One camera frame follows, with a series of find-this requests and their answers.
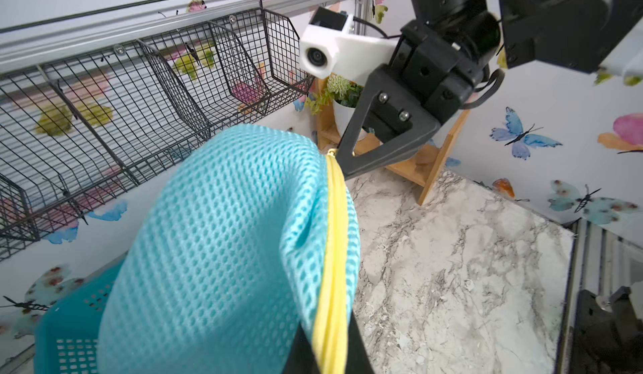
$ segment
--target blue plastic basket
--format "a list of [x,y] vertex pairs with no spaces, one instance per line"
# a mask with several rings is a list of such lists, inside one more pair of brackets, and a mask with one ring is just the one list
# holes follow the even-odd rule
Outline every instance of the blue plastic basket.
[[35,374],[97,374],[98,328],[122,261],[58,300],[36,328]]

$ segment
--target white pot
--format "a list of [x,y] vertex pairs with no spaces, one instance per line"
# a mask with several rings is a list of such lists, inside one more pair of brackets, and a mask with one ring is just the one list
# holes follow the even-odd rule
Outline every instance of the white pot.
[[[340,135],[344,136],[344,131],[349,126],[350,118],[353,117],[355,113],[355,108],[349,108],[339,104],[337,101],[333,100],[333,113],[335,114],[335,126],[337,126],[337,131]],[[366,131],[362,129],[359,132],[358,141],[366,137]]]

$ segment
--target yellow zipper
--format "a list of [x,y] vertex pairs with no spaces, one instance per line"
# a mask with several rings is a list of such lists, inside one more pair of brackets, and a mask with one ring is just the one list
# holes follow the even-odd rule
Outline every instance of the yellow zipper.
[[317,315],[312,329],[312,350],[321,374],[342,374],[348,355],[346,309],[346,254],[349,247],[349,211],[346,183],[335,150],[326,155],[328,171],[328,238],[321,277]]

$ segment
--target potted plant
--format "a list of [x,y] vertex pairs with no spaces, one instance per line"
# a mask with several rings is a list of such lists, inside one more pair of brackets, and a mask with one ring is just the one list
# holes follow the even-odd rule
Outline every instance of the potted plant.
[[[305,105],[310,108],[312,114],[317,114],[323,105],[328,105],[333,101],[335,125],[337,126],[337,131],[343,136],[358,105],[359,96],[363,89],[364,87],[355,82],[340,75],[331,74],[328,77],[326,88],[321,94],[316,99],[308,97]],[[364,137],[366,137],[366,131],[362,130],[358,139],[363,139]]]

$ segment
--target wire shelf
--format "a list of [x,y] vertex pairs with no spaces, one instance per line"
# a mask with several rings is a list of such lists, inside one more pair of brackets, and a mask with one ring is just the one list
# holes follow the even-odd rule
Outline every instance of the wire shelf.
[[0,76],[0,261],[307,94],[298,52],[260,7]]

